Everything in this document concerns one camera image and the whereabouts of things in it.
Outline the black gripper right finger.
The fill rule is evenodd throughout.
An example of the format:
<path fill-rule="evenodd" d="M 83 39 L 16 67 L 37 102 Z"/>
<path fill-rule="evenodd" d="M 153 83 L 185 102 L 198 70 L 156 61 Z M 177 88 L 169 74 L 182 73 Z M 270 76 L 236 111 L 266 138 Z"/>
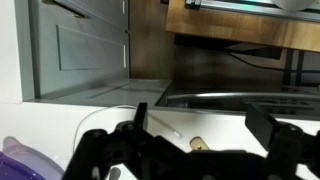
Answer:
<path fill-rule="evenodd" d="M 271 148 L 273 137 L 278 130 L 278 122 L 263 108 L 250 104 L 247 108 L 245 126 L 266 151 Z"/>

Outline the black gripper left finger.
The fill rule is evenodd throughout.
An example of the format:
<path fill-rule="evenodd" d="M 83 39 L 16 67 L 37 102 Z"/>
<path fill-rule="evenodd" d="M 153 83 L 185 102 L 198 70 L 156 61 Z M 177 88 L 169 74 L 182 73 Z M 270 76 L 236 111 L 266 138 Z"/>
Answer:
<path fill-rule="evenodd" d="M 138 129 L 146 130 L 148 127 L 148 105 L 139 103 L 134 117 L 134 125 Z"/>

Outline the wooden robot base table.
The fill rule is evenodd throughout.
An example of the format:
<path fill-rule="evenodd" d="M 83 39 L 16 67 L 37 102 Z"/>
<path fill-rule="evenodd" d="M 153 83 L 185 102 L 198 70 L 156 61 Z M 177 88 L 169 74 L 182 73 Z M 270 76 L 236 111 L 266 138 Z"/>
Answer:
<path fill-rule="evenodd" d="M 166 30 L 184 35 L 320 51 L 320 24 L 219 10 L 192 10 L 170 0 Z"/>

